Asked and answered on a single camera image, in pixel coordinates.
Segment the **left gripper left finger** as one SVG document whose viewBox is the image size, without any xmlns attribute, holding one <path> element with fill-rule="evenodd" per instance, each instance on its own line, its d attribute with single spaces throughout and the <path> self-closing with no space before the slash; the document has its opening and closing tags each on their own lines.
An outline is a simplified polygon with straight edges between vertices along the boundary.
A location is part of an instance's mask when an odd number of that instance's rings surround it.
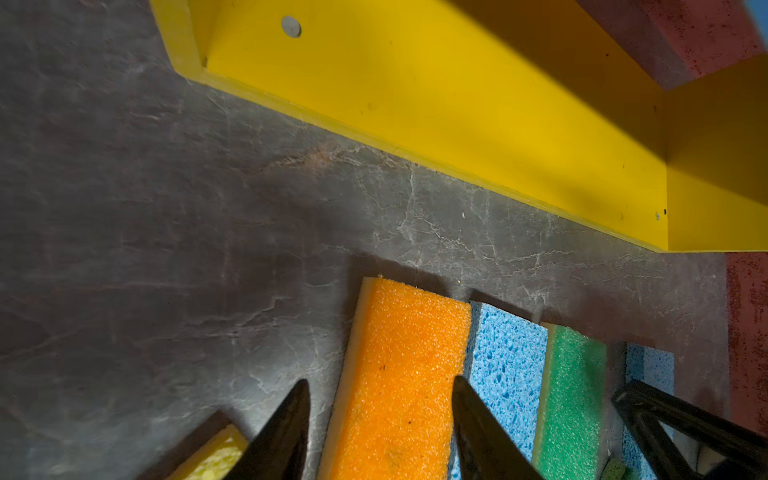
<svg viewBox="0 0 768 480">
<path fill-rule="evenodd" d="M 301 479 L 307 457 L 310 408 L 309 382 L 298 380 L 224 478 Z"/>
</svg>

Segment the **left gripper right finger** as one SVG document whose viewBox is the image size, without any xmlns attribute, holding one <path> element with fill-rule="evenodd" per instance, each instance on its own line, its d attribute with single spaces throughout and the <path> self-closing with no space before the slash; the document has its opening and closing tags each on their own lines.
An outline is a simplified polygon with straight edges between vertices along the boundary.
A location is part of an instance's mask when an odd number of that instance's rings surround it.
<svg viewBox="0 0 768 480">
<path fill-rule="evenodd" d="M 543 479 L 464 376 L 454 378 L 451 404 L 462 479 Z"/>
</svg>

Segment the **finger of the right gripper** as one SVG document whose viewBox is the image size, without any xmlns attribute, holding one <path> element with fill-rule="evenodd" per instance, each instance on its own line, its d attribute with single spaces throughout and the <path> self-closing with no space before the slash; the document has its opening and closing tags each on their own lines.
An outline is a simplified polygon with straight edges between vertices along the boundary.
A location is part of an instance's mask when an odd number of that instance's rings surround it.
<svg viewBox="0 0 768 480">
<path fill-rule="evenodd" d="M 659 479 L 765 479 L 767 439 L 733 422 L 633 380 L 611 402 Z M 705 474 L 691 468 L 664 427 L 701 442 L 724 459 Z"/>
</svg>

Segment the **light green sponge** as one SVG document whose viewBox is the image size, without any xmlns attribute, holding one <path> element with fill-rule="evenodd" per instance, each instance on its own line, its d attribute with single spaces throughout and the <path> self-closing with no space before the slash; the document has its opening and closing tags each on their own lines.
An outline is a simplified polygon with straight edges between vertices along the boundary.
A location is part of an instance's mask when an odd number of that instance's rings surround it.
<svg viewBox="0 0 768 480">
<path fill-rule="evenodd" d="M 548 324 L 532 464 L 545 479 L 594 479 L 599 463 L 606 346 Z"/>
</svg>

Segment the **orange sponge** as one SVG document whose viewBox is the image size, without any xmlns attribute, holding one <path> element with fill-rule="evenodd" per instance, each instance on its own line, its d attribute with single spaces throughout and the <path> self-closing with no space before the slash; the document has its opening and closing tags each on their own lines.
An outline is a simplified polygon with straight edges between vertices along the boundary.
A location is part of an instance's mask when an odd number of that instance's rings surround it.
<svg viewBox="0 0 768 480">
<path fill-rule="evenodd" d="M 318 478 L 446 478 L 471 324 L 465 302 L 364 278 Z"/>
</svg>

